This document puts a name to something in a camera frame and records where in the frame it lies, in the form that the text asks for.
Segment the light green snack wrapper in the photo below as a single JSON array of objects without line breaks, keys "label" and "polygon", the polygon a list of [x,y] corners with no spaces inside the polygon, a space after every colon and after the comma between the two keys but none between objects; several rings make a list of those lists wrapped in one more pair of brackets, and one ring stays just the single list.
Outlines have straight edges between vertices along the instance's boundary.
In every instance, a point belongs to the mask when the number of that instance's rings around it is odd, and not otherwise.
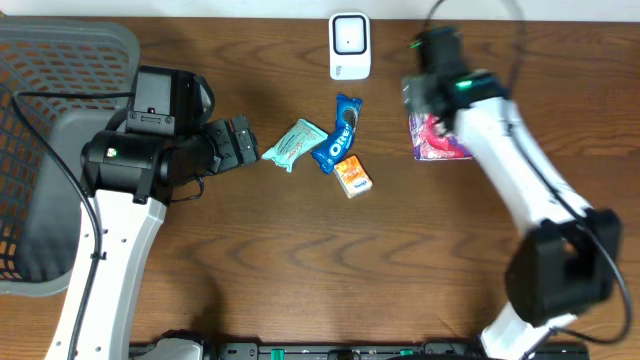
[{"label": "light green snack wrapper", "polygon": [[300,155],[311,150],[327,138],[327,133],[305,119],[298,119],[296,126],[292,127],[278,143],[262,155],[263,159],[272,160],[276,165],[286,168],[287,172],[293,169],[293,162]]}]

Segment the pink package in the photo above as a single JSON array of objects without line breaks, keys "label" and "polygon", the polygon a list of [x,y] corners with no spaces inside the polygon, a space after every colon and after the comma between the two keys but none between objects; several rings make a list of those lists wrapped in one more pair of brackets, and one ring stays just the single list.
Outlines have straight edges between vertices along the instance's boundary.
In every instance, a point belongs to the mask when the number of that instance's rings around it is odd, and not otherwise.
[{"label": "pink package", "polygon": [[409,131],[413,141],[413,156],[416,160],[470,159],[471,153],[455,135],[445,134],[444,124],[431,114],[411,113]]}]

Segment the orange box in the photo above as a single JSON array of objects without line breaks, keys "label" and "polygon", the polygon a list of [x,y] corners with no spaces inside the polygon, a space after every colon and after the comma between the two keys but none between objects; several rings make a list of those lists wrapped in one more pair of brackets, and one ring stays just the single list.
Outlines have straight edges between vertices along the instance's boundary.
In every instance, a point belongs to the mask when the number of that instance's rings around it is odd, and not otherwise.
[{"label": "orange box", "polygon": [[338,177],[344,192],[349,199],[371,189],[373,182],[364,171],[360,161],[352,155],[333,167],[333,172]]}]

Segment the wood grain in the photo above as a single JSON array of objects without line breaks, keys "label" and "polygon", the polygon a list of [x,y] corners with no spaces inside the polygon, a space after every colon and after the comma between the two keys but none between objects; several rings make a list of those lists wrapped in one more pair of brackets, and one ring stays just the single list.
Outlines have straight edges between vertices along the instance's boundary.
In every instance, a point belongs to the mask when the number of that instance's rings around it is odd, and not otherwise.
[{"label": "wood grain", "polygon": [[[369,79],[328,76],[326,21],[108,19],[140,41],[142,62],[204,75],[215,117],[248,116],[261,153],[304,117],[331,132],[335,95],[364,99],[351,150],[374,181],[347,199],[309,155],[209,178],[199,201],[171,206],[146,266],[132,341],[168,329],[264,342],[421,342],[472,336],[505,302],[518,246],[509,214],[474,161],[411,156],[400,93],[415,72],[416,21],[373,21]],[[504,75],[513,24],[458,22],[476,67]],[[640,304],[640,31],[635,24],[531,23],[516,99],[566,179],[625,224],[622,269]],[[176,196],[195,190],[187,186]],[[576,329],[618,331],[620,299]],[[63,296],[0,298],[4,359],[43,358]],[[592,358],[636,359],[640,328]]]}]

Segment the gray basket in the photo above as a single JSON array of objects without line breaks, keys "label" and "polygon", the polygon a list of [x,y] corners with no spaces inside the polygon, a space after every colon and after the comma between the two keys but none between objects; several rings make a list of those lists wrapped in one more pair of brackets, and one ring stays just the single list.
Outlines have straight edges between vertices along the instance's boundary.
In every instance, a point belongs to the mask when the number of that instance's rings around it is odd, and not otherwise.
[{"label": "gray basket", "polygon": [[[66,288],[80,200],[10,110],[16,90],[131,91],[138,42],[110,23],[0,19],[0,292],[45,296]],[[22,110],[80,177],[80,149],[127,99],[23,98]]]}]

